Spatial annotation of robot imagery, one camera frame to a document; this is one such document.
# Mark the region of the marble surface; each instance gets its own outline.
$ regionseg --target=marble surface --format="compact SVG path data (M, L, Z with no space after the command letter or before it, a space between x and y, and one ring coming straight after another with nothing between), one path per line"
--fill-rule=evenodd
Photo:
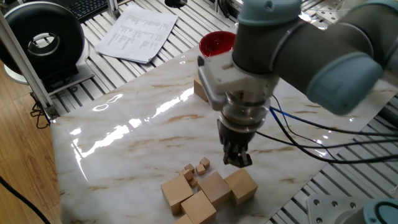
M51 125L61 202L69 216L86 224L173 223L179 217L164 201L162 183L204 156L211 168L198 179L214 170L223 177L237 170L222 162L218 113L193 94L198 54L195 47ZM395 87L379 82L354 112L337 117L283 80L275 89L284 111L355 131L396 93ZM323 144L352 138L291 119L289 123L294 131ZM271 114L261 131L286 139ZM257 194L238 208L220 207L215 223L265 223L325 165L261 136L250 143L249 153L253 165L247 170L259 186Z

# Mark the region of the black wire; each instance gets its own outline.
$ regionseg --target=black wire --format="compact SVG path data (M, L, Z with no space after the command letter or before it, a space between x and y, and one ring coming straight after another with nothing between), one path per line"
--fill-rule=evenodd
M290 134L286 131L285 127L280 122L279 118L276 116L274 109L271 108L270 112L273 115L273 117L275 118L275 120L278 123L279 127L281 128L281 130L284 132L286 137L290 140L290 142L292 142L293 145L298 147L302 152L306 153L307 155L309 155L312 158L318 159L319 161L335 163L335 164L362 164L362 163L384 162L384 161L388 161L388 160L391 160L391 159L398 159L398 155L392 155L392 156L378 157L378 158L374 158L374 159L360 159L360 160L355 160L355 161L339 161L339 160L335 160L335 159L325 159L325 158L316 156L316 155L312 154L311 152L309 152L308 150L306 150L305 148L303 148L300 144L298 144L290 136Z
M284 144L288 144L290 146L295 146L294 144L292 144L291 142L287 142L287 141L283 141L281 139L277 139L274 138L272 136L268 136L264 133L261 133L259 131L256 131L257 134L265 137L265 138L269 138L271 140L277 141L277 142L281 142ZM326 146L329 149L334 149L334 148L338 148L338 147L347 147L347 146L357 146L357 145L365 145L365 144L374 144L374 143L387 143L387 142L398 142L398 139L386 139L386 140L373 140L373 141L362 141L362 142L350 142L350 143L344 143L344 144L337 144L337 145L332 145L332 146ZM308 148L308 149L324 149L323 146L305 146L305 145L301 145L304 148Z
M273 95L272 97L274 97L274 99L276 100L276 103L278 104L278 107L279 107L280 111L282 111L282 107L280 106L279 100L276 98L275 95ZM305 136L299 135L299 134L295 133L294 131L292 131L291 128L290 128L290 126L289 126L289 124L288 124L288 122L287 122L287 120L286 120L285 114L282 113L282 116L283 116L283 118L284 118L284 120L285 120L287 129L288 129L292 134L294 134L294 135L296 135L296 136L298 136L298 137L300 137L300 138L306 139L306 140L308 140L308 141L311 141L311 142L313 142L313 143L315 143L315 144L318 144L318 145L322 146L324 149L326 149L326 152L328 152L329 155L330 155L332 158L334 158L335 160L338 160L334 155L332 155L332 154L329 152L328 148L325 147L323 144L321 144L321 143L319 143L319 142L316 142L316 141L314 141L314 140L312 140L312 139L309 139L309 138L307 138L307 137L305 137Z
M219 9L221 10L221 12L222 12L223 15L225 16L225 18L227 18L227 17L229 16L228 9L223 9L223 8L221 7L221 1L222 1L222 0L216 0L216 1L217 1L217 4L218 4Z
M13 189L1 176L0 176L0 184L3 185L10 193L12 193L15 197L17 197L19 200L24 202L27 206L29 206L30 209L33 210L33 212L38 215L45 224L50 224L49 220L44 216L44 214L34 205L32 202L27 200L23 195L21 195L18 191Z
M41 117L41 116L45 116L45 115L43 114L42 109L40 108L40 106L39 106L39 104L38 104L37 101L36 101L35 105L33 105L32 111L30 112L30 116L33 117L33 118L34 118L34 117L37 117L36 128L38 128L38 129L44 129L44 128L50 126L50 125L49 125L49 120L48 120L47 117L46 117L46 119L47 119L47 124L46 124L44 127L39 127L40 117Z
M284 115L291 117L293 119L296 119L298 121L301 121L303 123L307 123L310 124L312 126L318 127L318 128L322 128L322 129L326 129L326 130L330 130L330 131L335 131L335 132L339 132L339 133L345 133L345 134L356 134L356 135L363 135L363 136L384 136L384 137L398 137L398 134L384 134L384 133L365 133L365 132L357 132L357 131L347 131L347 130L342 130L342 129L338 129L338 128L331 128L331 127L327 127L324 125L320 125L311 121L307 121L306 119L302 119L299 117L296 117L294 115L288 114L286 112L283 112L281 110L278 110L277 108L271 107L270 109L279 112L279 113L283 113Z

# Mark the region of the red cup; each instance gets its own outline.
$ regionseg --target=red cup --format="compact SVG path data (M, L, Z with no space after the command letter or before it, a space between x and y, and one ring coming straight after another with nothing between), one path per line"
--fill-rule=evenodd
M200 52L211 57L230 51L234 47L236 34L226 31L211 32L199 42Z

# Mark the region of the small wooden cube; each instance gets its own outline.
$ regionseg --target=small wooden cube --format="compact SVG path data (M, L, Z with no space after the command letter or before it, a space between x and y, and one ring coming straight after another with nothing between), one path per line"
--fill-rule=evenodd
M187 214L179 218L174 224L193 224Z
M205 174L205 172L206 172L206 169L203 164L197 165L197 174L198 175L203 175L203 174Z
M206 157L204 157L201 161L200 164L205 166L205 169L209 168L210 166L210 160L208 160Z
M189 216L193 224L208 224L216 219L216 209L203 191L199 191L181 203L182 212Z
M217 208L228 201L231 189L218 172L210 174L198 183L198 191L202 190L211 204Z
M193 167L192 164L188 164L188 165L185 167L185 169L192 171L192 174L195 173L195 168Z
M245 169L240 169L231 174L225 178L225 182L232 190L231 199L235 206L253 197L258 188L258 185Z
M198 95L205 102L209 102L205 90L203 89L203 85L201 84L201 81L198 76L196 76L196 78L193 81L193 92L195 92L195 94Z
M186 178L186 180L191 180L193 177L193 174L190 170L185 170L182 175Z
M188 181L188 184L191 188L194 188L198 185L198 179L196 177L192 177L192 179Z
M186 169L181 170L179 173L179 175L184 175L184 172L186 171Z
M162 193L171 208L172 214L181 212L181 203L193 195L193 191L183 175L162 184Z

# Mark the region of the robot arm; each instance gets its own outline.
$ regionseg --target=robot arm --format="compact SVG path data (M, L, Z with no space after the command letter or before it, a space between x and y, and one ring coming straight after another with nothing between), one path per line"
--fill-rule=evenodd
M218 120L224 163L252 164L248 143L264 123L279 77L328 111L354 109L382 77L398 74L398 1L372 0L326 31L299 19L301 0L247 0L234 50L198 58Z

